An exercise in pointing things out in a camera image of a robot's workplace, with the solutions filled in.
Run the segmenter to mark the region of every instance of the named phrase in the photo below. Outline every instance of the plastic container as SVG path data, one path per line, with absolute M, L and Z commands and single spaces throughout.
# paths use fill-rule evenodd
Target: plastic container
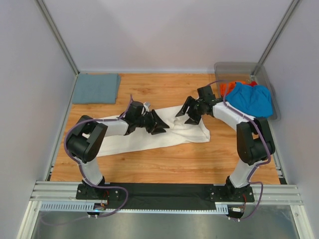
M 256 81 L 258 85 L 268 88 L 271 94 L 274 114 L 268 117 L 268 120 L 278 121 L 281 118 L 276 93 L 269 82 L 265 67 L 253 62 L 217 62 L 214 65 L 216 80 L 225 82 L 244 81 L 250 83 Z M 221 97 L 219 85 L 223 82 L 217 82 L 218 96 Z

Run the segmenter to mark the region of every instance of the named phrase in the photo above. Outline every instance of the red cloth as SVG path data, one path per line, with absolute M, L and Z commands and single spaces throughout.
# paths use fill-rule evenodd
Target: red cloth
M 233 81 L 233 82 L 229 82 L 228 83 L 228 91 L 227 91 L 227 94 L 229 94 L 230 92 L 232 92 L 232 90 L 235 88 L 236 86 L 236 82 L 240 82 L 244 85 L 249 85 L 249 86 L 256 86 L 257 83 L 256 81 L 252 81 L 250 84 L 247 84 L 247 82 L 244 82 L 244 81 Z M 226 88 L 227 88 L 227 84 L 220 84 L 219 85 L 219 90 L 220 90 L 220 95 L 221 96 L 224 96 L 224 92 L 226 91 Z

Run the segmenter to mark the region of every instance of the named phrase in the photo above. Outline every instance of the white towel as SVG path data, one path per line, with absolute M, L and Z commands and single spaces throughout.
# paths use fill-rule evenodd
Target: white towel
M 181 106 L 155 110 L 158 116 L 169 126 L 166 133 L 151 135 L 145 128 L 136 128 L 129 135 L 105 137 L 97 156 L 140 151 L 152 148 L 169 147 L 182 143 L 209 142 L 210 133 L 201 120 L 199 125 L 184 124 L 188 115 L 175 117 Z M 114 119 L 117 116 L 105 117 Z

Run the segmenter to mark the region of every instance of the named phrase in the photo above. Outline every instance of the wooden table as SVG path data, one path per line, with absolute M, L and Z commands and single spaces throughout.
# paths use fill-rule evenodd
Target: wooden table
M 82 115 L 93 118 L 118 115 L 129 102 L 150 102 L 151 109 L 182 105 L 187 96 L 197 97 L 196 89 L 215 80 L 214 74 L 121 74 L 122 81 L 115 105 L 73 105 L 66 125 L 69 130 Z M 166 148 L 121 153 L 98 158 L 108 182 L 140 183 L 224 183 L 238 160 L 236 134 L 224 122 L 203 117 L 210 130 L 207 143 L 187 143 Z M 279 184 L 272 161 L 257 170 L 252 181 Z M 63 149 L 54 165 L 51 181 L 81 181 L 81 175 Z

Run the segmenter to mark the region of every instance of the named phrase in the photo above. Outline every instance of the blue towel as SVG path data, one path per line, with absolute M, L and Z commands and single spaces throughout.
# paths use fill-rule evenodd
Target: blue towel
M 118 74 L 79 74 L 72 103 L 115 104 L 120 82 Z
M 264 86 L 251 87 L 237 82 L 233 91 L 226 96 L 226 100 L 250 116 L 268 118 L 273 114 L 271 95 Z

